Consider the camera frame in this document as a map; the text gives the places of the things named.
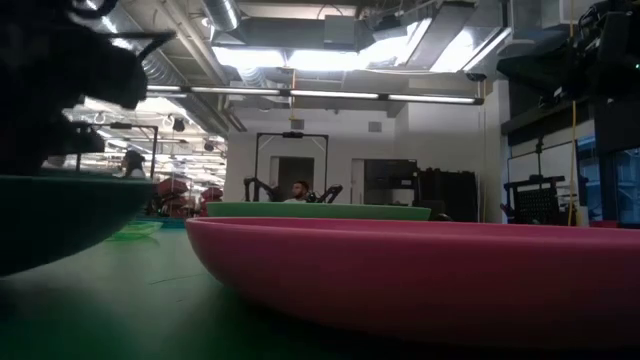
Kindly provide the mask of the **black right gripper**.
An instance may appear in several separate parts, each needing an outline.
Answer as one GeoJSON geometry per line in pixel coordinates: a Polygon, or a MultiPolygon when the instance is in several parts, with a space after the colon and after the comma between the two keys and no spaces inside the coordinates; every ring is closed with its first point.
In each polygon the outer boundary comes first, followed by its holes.
{"type": "Polygon", "coordinates": [[[497,71],[542,96],[577,96],[578,86],[591,96],[637,96],[639,3],[595,2],[580,16],[578,30],[576,53],[555,49],[503,58],[497,62],[497,71]]]}

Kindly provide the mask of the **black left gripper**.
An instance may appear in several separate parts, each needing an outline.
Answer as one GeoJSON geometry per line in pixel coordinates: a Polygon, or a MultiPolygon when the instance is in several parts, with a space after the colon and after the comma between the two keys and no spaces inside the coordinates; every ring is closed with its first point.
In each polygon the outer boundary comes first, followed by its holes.
{"type": "MultiPolygon", "coordinates": [[[[73,18],[98,20],[116,8],[80,1],[1,2],[1,113],[43,120],[83,96],[134,109],[146,97],[141,56],[73,18]]],[[[33,175],[52,156],[100,153],[105,141],[86,122],[1,126],[1,174],[33,175]]]]}

